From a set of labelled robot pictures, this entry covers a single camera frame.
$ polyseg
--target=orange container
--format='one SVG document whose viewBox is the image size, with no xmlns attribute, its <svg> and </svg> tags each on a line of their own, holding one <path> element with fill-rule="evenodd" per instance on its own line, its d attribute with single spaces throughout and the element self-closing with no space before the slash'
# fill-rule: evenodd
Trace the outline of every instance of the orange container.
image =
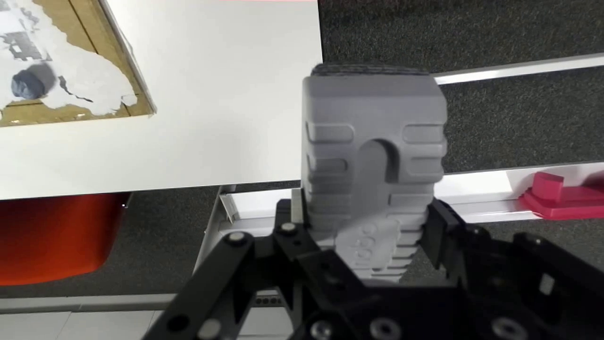
<svg viewBox="0 0 604 340">
<path fill-rule="evenodd" d="M 107 259 L 126 195 L 0 202 L 0 287 L 93 272 Z"/>
</svg>

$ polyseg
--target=screw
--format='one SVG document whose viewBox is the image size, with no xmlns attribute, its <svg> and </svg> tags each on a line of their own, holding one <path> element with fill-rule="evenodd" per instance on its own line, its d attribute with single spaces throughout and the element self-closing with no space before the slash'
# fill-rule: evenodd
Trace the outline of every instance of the screw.
<svg viewBox="0 0 604 340">
<path fill-rule="evenodd" d="M 526 340 L 528 333 L 522 325 L 509 318 L 497 318 L 492 321 L 492 335 L 499 340 Z"/>
<path fill-rule="evenodd" d="M 243 238 L 244 238 L 243 233 L 229 233 L 229 235 L 227 235 L 227 240 L 229 240 L 231 244 L 239 244 Z"/>
<path fill-rule="evenodd" d="M 195 333 L 195 337 L 199 340 L 212 340 L 220 335 L 220 329 L 222 329 L 220 321 L 205 320 L 203 325 L 199 327 L 199 331 Z"/>
<path fill-rule="evenodd" d="M 399 340 L 399 327 L 392 320 L 378 318 L 369 323 L 373 340 Z"/>
<path fill-rule="evenodd" d="M 309 327 L 309 337 L 312 340 L 329 340 L 333 335 L 333 327 L 328 323 L 328 321 L 314 321 L 311 327 Z"/>
<path fill-rule="evenodd" d="M 280 231 L 286 233 L 286 235 L 290 235 L 290 233 L 295 231 L 295 225 L 294 225 L 294 223 L 282 223 L 282 225 L 280 225 Z"/>
</svg>

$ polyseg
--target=pink object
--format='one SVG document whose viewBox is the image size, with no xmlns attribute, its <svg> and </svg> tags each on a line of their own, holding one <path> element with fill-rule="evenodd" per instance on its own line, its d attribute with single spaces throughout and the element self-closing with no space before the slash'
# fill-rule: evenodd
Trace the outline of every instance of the pink object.
<svg viewBox="0 0 604 340">
<path fill-rule="evenodd" d="M 518 204 L 546 221 L 604 219 L 604 182 L 586 182 L 580 187 L 562 184 L 560 176 L 537 172 Z"/>
</svg>

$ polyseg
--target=red object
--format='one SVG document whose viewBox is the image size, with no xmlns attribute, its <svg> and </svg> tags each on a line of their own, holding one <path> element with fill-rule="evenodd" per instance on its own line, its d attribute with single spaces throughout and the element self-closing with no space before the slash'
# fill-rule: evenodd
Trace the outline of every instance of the red object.
<svg viewBox="0 0 604 340">
<path fill-rule="evenodd" d="M 518 204 L 548 221 L 604 219 L 604 182 L 586 182 L 580 187 L 562 184 L 560 176 L 537 172 Z"/>
<path fill-rule="evenodd" d="M 0 202 L 0 287 L 99 269 L 124 202 L 124 195 Z"/>
</svg>

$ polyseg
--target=white table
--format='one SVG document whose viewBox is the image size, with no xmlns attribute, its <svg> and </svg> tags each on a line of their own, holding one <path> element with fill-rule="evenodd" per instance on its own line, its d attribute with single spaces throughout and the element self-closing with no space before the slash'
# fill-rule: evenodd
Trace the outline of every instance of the white table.
<svg viewBox="0 0 604 340">
<path fill-rule="evenodd" d="M 0 129 L 0 199 L 299 176 L 314 2 L 105 0 L 152 117 Z"/>
</svg>

